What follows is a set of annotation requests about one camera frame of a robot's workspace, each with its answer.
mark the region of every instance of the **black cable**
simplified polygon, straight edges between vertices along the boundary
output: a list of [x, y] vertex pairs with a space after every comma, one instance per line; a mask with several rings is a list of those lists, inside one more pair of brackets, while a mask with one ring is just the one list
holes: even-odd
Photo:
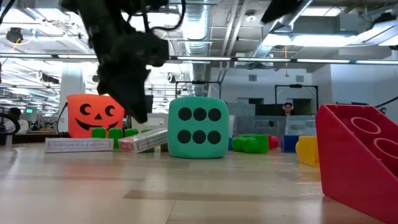
[[142, 19], [144, 20], [144, 27], [145, 27], [145, 32], [150, 33], [150, 28], [149, 28], [149, 21], [148, 21], [148, 15], [147, 15], [147, 4], [145, 0], [141, 0], [141, 12], [142, 12]]
[[0, 117], [7, 118], [14, 124], [14, 126], [15, 126], [15, 130], [13, 131], [14, 134], [18, 133], [18, 131], [21, 130], [21, 125], [12, 116], [9, 116], [8, 114], [5, 114], [5, 113], [0, 113]]
[[359, 16], [363, 21], [365, 21], [365, 22], [373, 23], [373, 21], [368, 21], [368, 20], [366, 20], [366, 19], [363, 17], [362, 14], [358, 14], [358, 16]]
[[387, 105], [387, 104], [389, 104], [389, 103], [392, 103], [392, 102], [395, 101], [395, 100], [398, 100], [398, 96], [397, 96], [397, 97], [394, 97], [393, 99], [391, 99], [391, 100], [389, 100], [389, 101], [386, 101], [386, 102], [381, 103], [381, 104], [379, 104], [379, 105], [377, 105], [377, 106], [374, 106], [374, 107], [375, 107], [375, 108], [379, 108], [379, 107], [381, 107], [381, 106], [384, 106], [384, 105]]
[[186, 0], [181, 0], [181, 5], [182, 5], [181, 16], [180, 16], [180, 19], [178, 20], [178, 22], [177, 22], [177, 24], [175, 26], [169, 27], [169, 28], [168, 27], [152, 27], [152, 28], [150, 28], [150, 30], [159, 29], [159, 30], [163, 30], [163, 31], [173, 31], [173, 30], [178, 29], [182, 25], [182, 22], [183, 22], [184, 17], [185, 17], [185, 11], [187, 9]]
[[328, 12], [330, 12], [333, 8], [338, 8], [338, 9], [340, 9], [340, 11], [341, 11], [341, 13], [344, 13], [344, 11], [339, 7], [339, 6], [332, 6], [331, 8], [329, 8], [325, 13], [324, 13], [324, 15], [323, 16], [326, 16], [327, 14], [328, 14]]
[[61, 113], [58, 115], [58, 120], [57, 120], [57, 134], [60, 135], [60, 128], [59, 128], [59, 123], [60, 123], [60, 119], [61, 116], [63, 114], [63, 111], [65, 111], [65, 108], [68, 106], [68, 102], [65, 103], [65, 105], [63, 106]]
[[10, 8], [12, 7], [12, 5], [14, 4], [15, 0], [10, 0], [9, 3], [7, 4], [6, 8], [3, 10], [3, 12], [1, 13], [0, 16], [0, 25], [2, 24], [2, 21], [4, 19], [4, 17], [6, 16], [7, 12], [10, 10]]

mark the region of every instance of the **table surface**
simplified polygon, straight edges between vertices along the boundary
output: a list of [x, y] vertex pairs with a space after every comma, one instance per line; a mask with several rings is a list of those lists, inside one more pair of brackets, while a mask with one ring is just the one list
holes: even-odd
[[0, 223], [380, 223], [323, 196], [319, 170], [296, 154], [188, 160], [43, 146], [0, 148]]

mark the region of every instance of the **yellow block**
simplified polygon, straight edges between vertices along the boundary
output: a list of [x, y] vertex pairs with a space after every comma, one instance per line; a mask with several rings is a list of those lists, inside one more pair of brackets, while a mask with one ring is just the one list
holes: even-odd
[[301, 163], [313, 167], [319, 167], [318, 143], [316, 136], [298, 137], [296, 153]]

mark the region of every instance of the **ceiling light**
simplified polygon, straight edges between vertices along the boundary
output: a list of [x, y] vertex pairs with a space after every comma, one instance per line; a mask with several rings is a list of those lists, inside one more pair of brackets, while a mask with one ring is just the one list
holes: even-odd
[[256, 16], [247, 16], [246, 22], [255, 22], [257, 20]]
[[357, 60], [356, 63], [363, 65], [398, 65], [398, 61], [391, 60]]
[[0, 57], [5, 57], [5, 58], [52, 58], [52, 55], [46, 55], [46, 54], [8, 54], [8, 53], [2, 53], [2, 54], [0, 54]]
[[222, 60], [222, 61], [230, 61], [230, 57], [184, 57], [184, 56], [179, 56], [177, 57], [177, 60]]
[[262, 44], [265, 46], [288, 46], [292, 45], [292, 40], [287, 35], [268, 34], [267, 37], [262, 41]]
[[398, 35], [380, 43], [379, 45], [380, 46], [396, 46], [396, 45], [398, 45]]
[[351, 37], [342, 35], [297, 35], [292, 45], [303, 47], [342, 47], [352, 42]]
[[12, 101], [11, 100], [0, 99], [0, 103], [9, 103], [9, 104], [11, 104]]
[[345, 7], [317, 7], [306, 8], [300, 16], [338, 16]]
[[373, 29], [370, 29], [366, 32], [360, 33], [359, 35], [357, 35], [356, 37], [352, 38], [352, 41], [350, 42], [350, 44], [363, 44], [366, 43], [367, 41], [383, 34], [385, 31], [391, 29], [392, 26], [385, 26], [385, 27], [378, 27], [375, 28], [373, 27]]
[[29, 103], [35, 104], [35, 105], [43, 105], [43, 104], [44, 104], [44, 103], [42, 103], [42, 102], [29, 102]]
[[349, 63], [349, 60], [334, 60], [334, 59], [297, 59], [297, 62], [304, 62], [304, 63]]
[[73, 59], [97, 59], [96, 55], [58, 55], [59, 58], [73, 58]]
[[237, 58], [239, 62], [290, 62], [287, 58]]

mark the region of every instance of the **red block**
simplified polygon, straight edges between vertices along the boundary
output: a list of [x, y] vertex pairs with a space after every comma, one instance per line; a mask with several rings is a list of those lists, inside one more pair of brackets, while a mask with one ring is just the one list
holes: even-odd
[[322, 105], [315, 121], [323, 193], [398, 223], [398, 125], [372, 106]]
[[279, 147], [279, 139], [277, 136], [268, 135], [269, 149], [276, 149]]

